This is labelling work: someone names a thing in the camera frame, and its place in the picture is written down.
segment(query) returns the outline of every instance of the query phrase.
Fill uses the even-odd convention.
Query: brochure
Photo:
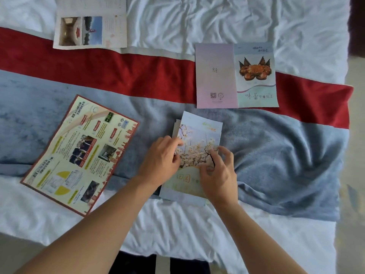
[[[53,48],[125,48],[126,0],[57,0]]]
[[[278,107],[271,42],[195,45],[197,108]]]
[[[137,127],[137,121],[77,95],[21,183],[85,216]]]
[[[203,163],[214,167],[209,150],[218,150],[222,122],[213,121],[184,111],[182,119],[176,120],[173,137],[184,141],[176,148],[180,155],[180,168],[161,187],[159,196],[164,199],[204,206],[206,196],[200,185],[199,166]]]

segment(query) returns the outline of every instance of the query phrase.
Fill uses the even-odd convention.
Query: crab
[[[258,64],[251,65],[249,61],[244,58],[244,63],[240,62],[240,74],[246,81],[251,81],[254,78],[266,80],[267,76],[271,74],[270,59],[266,62],[262,57]]]

